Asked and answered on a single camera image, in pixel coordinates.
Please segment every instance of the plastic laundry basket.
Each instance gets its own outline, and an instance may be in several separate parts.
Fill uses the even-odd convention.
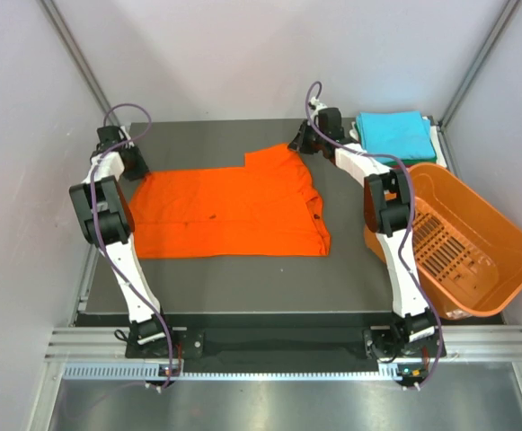
[[[502,311],[522,290],[522,231],[446,169],[421,163],[410,172],[414,256],[438,314],[463,319]],[[385,260],[366,227],[365,242]]]

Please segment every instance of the orange shirt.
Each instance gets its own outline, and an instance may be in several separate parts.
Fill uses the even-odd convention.
[[[323,200],[300,156],[280,144],[244,167],[152,172],[130,202],[139,258],[326,256]]]

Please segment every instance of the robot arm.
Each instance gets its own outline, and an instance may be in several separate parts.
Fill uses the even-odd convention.
[[[313,119],[318,119],[318,126],[326,136],[349,150],[365,153],[359,144],[345,137],[338,109],[327,108],[316,98],[309,106],[313,109]],[[410,216],[410,191],[403,173],[373,158],[330,145],[312,130],[306,120],[288,147],[303,154],[322,151],[326,159],[346,171],[364,188],[365,222],[368,229],[376,233],[382,246],[393,290],[394,337],[399,344],[406,345],[433,335],[434,316],[398,255]],[[403,246],[403,259],[418,280],[412,235]]]
[[[80,184],[69,189],[69,194],[85,239],[99,248],[93,225],[90,189],[93,168],[99,164],[94,183],[99,225],[107,254],[105,257],[111,261],[111,269],[127,302],[128,318],[131,322],[130,339],[134,339],[139,346],[144,346],[151,341],[165,337],[163,328],[154,312],[154,310],[160,312],[161,305],[149,289],[143,269],[139,265],[133,235],[135,222],[118,181],[121,175],[128,180],[141,179],[148,173],[148,169],[141,153],[134,145],[127,145],[112,151],[101,159],[101,153],[106,148],[128,136],[126,132],[115,126],[99,128],[97,133],[100,143],[92,154],[91,168]],[[135,295],[119,273],[130,281],[145,301]]]

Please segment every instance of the purple cable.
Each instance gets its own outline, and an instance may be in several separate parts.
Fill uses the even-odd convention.
[[[161,326],[163,326],[164,334],[167,338],[167,347],[169,348],[169,373],[167,374],[167,380],[164,383],[163,389],[167,387],[169,382],[171,381],[171,374],[173,373],[173,343],[171,342],[171,334],[169,332],[169,328],[167,327],[167,324],[165,323],[163,316],[161,315],[161,312],[157,310],[151,303],[149,303],[139,292],[136,290],[136,288],[133,286],[133,284],[130,282],[130,280],[121,272],[119,268],[117,268],[117,265],[111,260],[109,255],[107,254],[107,247],[105,246],[105,243],[102,240],[101,235],[101,228],[99,226],[99,213],[97,211],[97,192],[95,190],[95,173],[99,169],[99,165],[101,160],[111,151],[116,150],[117,148],[120,148],[124,146],[125,144],[128,144],[129,142],[136,141],[138,139],[141,139],[143,136],[146,135],[146,133],[149,131],[151,126],[153,125],[153,120],[151,120],[151,116],[146,111],[145,108],[135,104],[135,103],[121,103],[119,105],[113,106],[109,112],[105,114],[105,118],[103,120],[103,125],[105,126],[107,124],[107,119],[110,116],[112,112],[117,110],[118,108],[124,107],[124,106],[130,106],[132,108],[137,108],[138,110],[141,110],[145,115],[147,119],[147,125],[145,130],[143,132],[135,137],[131,137],[129,139],[125,139],[124,141],[121,141],[115,145],[110,146],[107,148],[99,157],[97,164],[93,167],[93,170],[91,171],[91,207],[93,208],[93,224],[95,228],[95,234],[97,235],[97,242],[99,243],[99,250],[101,250],[102,254],[105,256],[105,259],[109,262],[109,265],[111,265],[111,268],[119,277],[121,277],[125,283],[127,283],[128,287],[131,289],[131,291],[135,294],[135,296],[147,307],[151,309],[151,311],[155,314],[156,318],[159,320],[159,323],[161,323]]]
[[[308,92],[306,92],[305,113],[306,113],[306,119],[308,120],[308,123],[311,125],[313,130],[318,134],[318,136],[320,136],[322,139],[324,139],[329,144],[331,144],[337,148],[341,148],[345,151],[348,151],[349,153],[358,154],[358,155],[362,155],[364,157],[370,157],[370,158],[386,157],[388,159],[394,160],[398,164],[398,166],[401,168],[401,170],[403,171],[404,177],[406,178],[406,182],[408,183],[409,190],[411,191],[411,212],[408,217],[408,224],[406,225],[406,231],[404,231],[403,241],[401,242],[401,245],[398,247],[398,258],[401,260],[401,263],[404,265],[404,267],[406,268],[406,271],[411,276],[412,282],[419,289],[420,294],[422,295],[424,300],[429,305],[430,310],[434,314],[434,317],[437,321],[437,328],[438,328],[437,354],[434,357],[434,363],[432,364],[432,367],[429,369],[429,374],[426,376],[426,379],[424,379],[422,381],[422,383],[419,384],[419,390],[420,390],[426,385],[426,383],[430,380],[430,378],[432,377],[432,375],[434,374],[434,372],[437,369],[438,361],[440,360],[440,357],[442,356],[442,347],[444,346],[444,340],[442,339],[442,321],[440,320],[440,316],[438,316],[437,309],[434,306],[434,304],[430,301],[430,298],[428,297],[428,295],[426,295],[426,292],[424,292],[424,289],[422,289],[422,286],[420,285],[419,280],[414,276],[411,268],[406,264],[406,261],[403,258],[404,244],[406,243],[406,240],[408,239],[409,235],[412,232],[412,221],[414,220],[414,214],[415,214],[415,212],[414,212],[415,211],[415,209],[414,209],[414,204],[415,204],[415,202],[414,202],[414,185],[412,184],[412,177],[411,177],[410,173],[408,172],[408,169],[406,169],[406,166],[404,165],[403,161],[401,159],[399,159],[398,157],[396,157],[395,155],[360,153],[358,151],[347,148],[346,146],[339,144],[338,142],[336,142],[336,141],[330,139],[328,136],[326,136],[320,130],[320,128],[318,128],[316,126],[316,124],[313,121],[313,118],[311,117],[311,112],[310,112],[309,103],[310,103],[311,92],[313,92],[313,88],[315,88],[316,85],[318,85],[318,93],[316,94],[317,99],[321,95],[321,91],[323,90],[323,83],[321,83],[320,81],[314,81],[311,84],[311,86],[308,88]]]

